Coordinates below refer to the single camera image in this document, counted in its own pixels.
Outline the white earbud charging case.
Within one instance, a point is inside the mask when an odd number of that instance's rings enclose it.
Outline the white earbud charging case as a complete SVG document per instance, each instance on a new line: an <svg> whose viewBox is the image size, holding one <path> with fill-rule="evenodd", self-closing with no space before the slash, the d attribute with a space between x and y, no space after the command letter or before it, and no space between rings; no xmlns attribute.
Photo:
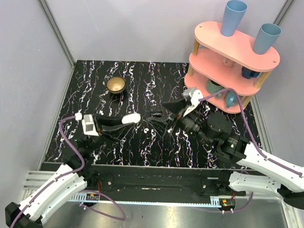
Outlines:
<svg viewBox="0 0 304 228"><path fill-rule="evenodd" d="M141 120L141 115L139 113L130 113L122 117L122 124L137 124Z"/></svg>

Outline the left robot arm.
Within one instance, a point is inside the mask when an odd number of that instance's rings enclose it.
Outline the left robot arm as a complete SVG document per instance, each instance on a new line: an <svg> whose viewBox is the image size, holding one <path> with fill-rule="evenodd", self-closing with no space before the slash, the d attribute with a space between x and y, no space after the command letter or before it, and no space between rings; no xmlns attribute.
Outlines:
<svg viewBox="0 0 304 228"><path fill-rule="evenodd" d="M86 136L73 145L66 136L63 125L66 121L80 121ZM122 117L104 117L101 114L81 114L65 117L59 122L59 132L64 141L72 148L74 155L60 165L56 172L33 194L20 203L10 202L5 208L5 223L9 228L43 228L43 225L64 203L79 193L86 198L78 198L84 209L88 204L98 202L100 197L109 198L101 193L102 182L98 171L92 168L90 156L106 139L119 142L141 120L138 113Z"/></svg>

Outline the black earbud charging case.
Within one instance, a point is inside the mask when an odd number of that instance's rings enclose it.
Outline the black earbud charging case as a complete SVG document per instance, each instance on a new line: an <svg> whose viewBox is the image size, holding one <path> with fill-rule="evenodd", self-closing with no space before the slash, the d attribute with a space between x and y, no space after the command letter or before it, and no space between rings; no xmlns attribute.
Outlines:
<svg viewBox="0 0 304 228"><path fill-rule="evenodd" d="M161 118L162 117L162 111L159 111L159 110L154 110L150 113L150 116L152 118Z"/></svg>

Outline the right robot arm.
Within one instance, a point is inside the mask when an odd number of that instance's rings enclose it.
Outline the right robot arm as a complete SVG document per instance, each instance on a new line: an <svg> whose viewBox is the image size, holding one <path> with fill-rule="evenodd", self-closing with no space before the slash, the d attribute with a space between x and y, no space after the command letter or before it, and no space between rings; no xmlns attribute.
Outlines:
<svg viewBox="0 0 304 228"><path fill-rule="evenodd" d="M260 175L247 175L224 170L216 183L220 194L269 193L304 210L304 167L261 150L254 140L232 134L233 125L221 112L216 111L202 120L192 113L192 104L184 99L165 102L162 106L170 111L167 118L162 118L159 112L148 118L159 133L181 129L199 143L212 145L212 153L218 159L260 172Z"/></svg>

